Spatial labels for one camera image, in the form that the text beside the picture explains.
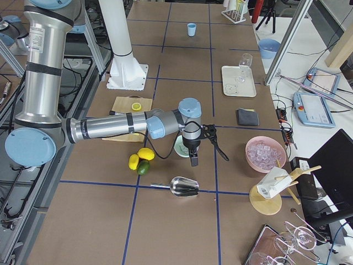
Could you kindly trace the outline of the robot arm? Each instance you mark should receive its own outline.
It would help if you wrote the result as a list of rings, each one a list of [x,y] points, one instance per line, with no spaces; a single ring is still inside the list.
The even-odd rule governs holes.
[[[66,144],[148,131],[153,139],[177,131],[197,166],[201,133],[201,105],[183,99],[168,112],[121,113],[103,118],[61,119],[57,114],[66,35],[84,18],[83,1],[25,1],[24,14],[30,22],[29,54],[25,68],[22,111],[15,116],[14,130],[5,141],[7,155],[25,167],[52,160]]]

